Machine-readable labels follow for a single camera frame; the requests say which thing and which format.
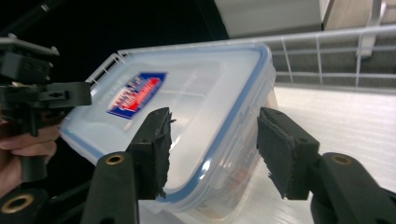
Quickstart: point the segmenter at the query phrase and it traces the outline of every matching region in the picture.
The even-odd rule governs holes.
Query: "storage box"
[[[269,49],[197,47],[119,58],[94,81],[92,105],[66,117],[62,138],[96,163],[125,150],[147,114],[168,106],[177,121],[167,196],[141,205],[152,213],[193,211],[198,222],[226,218],[259,159],[256,119],[276,77]]]

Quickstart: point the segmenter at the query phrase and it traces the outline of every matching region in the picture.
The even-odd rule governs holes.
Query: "dark background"
[[[48,1],[48,5],[59,2]],[[119,49],[228,38],[213,0],[67,0],[41,20],[44,13],[33,13],[22,20],[22,25],[12,27],[15,20],[40,3],[2,0],[0,33],[10,31],[21,40],[55,46],[61,57],[51,72],[54,82],[85,80]],[[34,183],[35,187],[46,189],[50,196],[87,181],[94,168],[62,139],[57,144],[57,154],[48,166],[49,177]]]

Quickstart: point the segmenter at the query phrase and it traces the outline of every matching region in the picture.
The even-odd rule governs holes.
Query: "clear plastic container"
[[[276,77],[269,49],[169,49],[121,60],[95,81],[92,105],[66,117],[63,139],[96,163],[125,150],[147,114],[168,106],[177,121],[171,126],[167,196],[141,202],[142,210],[223,220],[238,205],[259,159],[256,118]]]

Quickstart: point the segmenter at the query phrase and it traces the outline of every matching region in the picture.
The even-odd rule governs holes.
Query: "red and blue label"
[[[140,73],[123,87],[107,113],[131,119],[157,93],[166,73]]]

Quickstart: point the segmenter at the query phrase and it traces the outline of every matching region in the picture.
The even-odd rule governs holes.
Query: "human hand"
[[[40,129],[38,137],[25,133],[0,140],[0,198],[22,182],[19,156],[45,156],[48,163],[56,152],[59,135],[55,125]]]

